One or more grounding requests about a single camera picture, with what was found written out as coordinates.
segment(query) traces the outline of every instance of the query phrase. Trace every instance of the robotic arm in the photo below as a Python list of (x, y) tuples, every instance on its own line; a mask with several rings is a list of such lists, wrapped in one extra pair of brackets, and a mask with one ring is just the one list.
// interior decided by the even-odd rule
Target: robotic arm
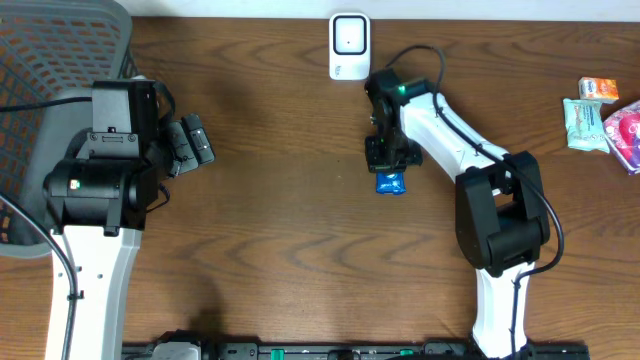
[[(511, 355), (514, 280), (534, 268), (540, 247), (549, 240), (543, 205), (526, 187), (493, 161), (478, 154), (436, 114), (433, 86), (422, 79), (402, 83), (392, 69), (372, 74), (365, 90), (374, 108), (376, 136), (365, 140), (371, 172), (402, 172), (421, 164), (420, 147), (456, 184), (456, 235), (467, 260), (476, 268), (478, 314), (473, 340), (488, 358)], [(469, 127), (438, 94), (449, 121), (497, 158), (525, 173), (542, 189), (533, 156), (510, 155)], [(513, 195), (496, 208), (493, 196)], [(528, 278), (521, 282), (515, 326), (516, 349), (527, 344), (524, 305)]]
[[(159, 118), (156, 90), (164, 87), (158, 85), (96, 81), (92, 114), (87, 114), (92, 128), (79, 133), (85, 141), (72, 151), (75, 156), (58, 162), (44, 181), (53, 238), (78, 279), (67, 354), (71, 360), (120, 357), (127, 288), (147, 207), (158, 198), (159, 188), (168, 201), (163, 180), (214, 160), (197, 115), (172, 121), (172, 110)], [(70, 293), (55, 257), (53, 270), (47, 360), (58, 360), (63, 353)]]

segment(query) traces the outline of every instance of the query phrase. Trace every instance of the wooden table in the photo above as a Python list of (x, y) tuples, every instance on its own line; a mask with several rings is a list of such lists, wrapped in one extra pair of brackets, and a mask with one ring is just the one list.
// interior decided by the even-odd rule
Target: wooden table
[[(454, 236), (454, 187), (428, 157), (408, 193), (380, 196), (363, 139), (362, 82), (328, 76), (325, 20), (135, 19), (139, 68), (178, 113), (204, 120), (216, 163), (168, 181), (133, 271), (124, 339), (195, 329), (265, 342), (423, 342), (465, 337), (475, 275)], [(613, 156), (567, 149), (561, 100), (582, 76), (640, 99), (640, 25), (375, 21), (374, 64), (442, 46), (443, 91), (490, 141), (531, 151), (562, 220), (566, 254), (531, 281), (534, 340), (584, 340), (593, 359), (637, 358), (640, 177)], [(415, 52), (397, 70), (434, 78)], [(540, 264), (556, 249), (555, 236)], [(0, 261), (0, 358), (41, 359), (50, 260)]]

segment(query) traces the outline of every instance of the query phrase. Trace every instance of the mesh basket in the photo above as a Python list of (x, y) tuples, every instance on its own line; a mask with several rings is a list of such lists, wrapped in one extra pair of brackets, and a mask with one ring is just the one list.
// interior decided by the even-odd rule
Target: mesh basket
[[(0, 105), (33, 103), (90, 87), (98, 78), (131, 78), (131, 17), (112, 0), (0, 0)], [(0, 114), (0, 191), (14, 200), (45, 110)], [(0, 255), (46, 255), (46, 244), (14, 236), (0, 205)]]

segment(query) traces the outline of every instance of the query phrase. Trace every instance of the blue packet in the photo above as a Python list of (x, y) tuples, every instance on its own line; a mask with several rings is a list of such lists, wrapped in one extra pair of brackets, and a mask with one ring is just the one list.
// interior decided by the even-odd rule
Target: blue packet
[(378, 194), (402, 195), (407, 192), (404, 187), (404, 175), (402, 173), (377, 173), (376, 180), (376, 192)]

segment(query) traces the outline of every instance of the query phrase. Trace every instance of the black clamp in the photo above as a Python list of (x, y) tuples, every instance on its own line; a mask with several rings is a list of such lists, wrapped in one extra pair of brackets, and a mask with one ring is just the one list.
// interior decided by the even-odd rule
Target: black clamp
[(170, 177), (177, 177), (215, 160), (213, 147), (197, 114), (187, 115), (182, 121), (172, 121), (164, 129), (173, 150)]
[[(536, 159), (528, 152), (508, 155), (504, 161), (523, 173), (540, 190)], [(493, 190), (513, 195), (496, 207)], [(515, 265), (538, 260), (549, 241), (549, 219), (544, 204), (502, 167), (471, 168), (456, 177), (456, 236), (465, 258), (493, 277)]]
[(422, 165), (420, 145), (409, 140), (400, 126), (400, 107), (419, 95), (432, 91), (425, 79), (402, 83), (393, 69), (386, 68), (369, 76), (365, 92), (373, 105), (371, 124), (377, 134), (365, 139), (369, 172), (398, 173), (407, 166)]
[(84, 299), (84, 290), (80, 290), (78, 294), (69, 294), (67, 295), (67, 301), (77, 301)]

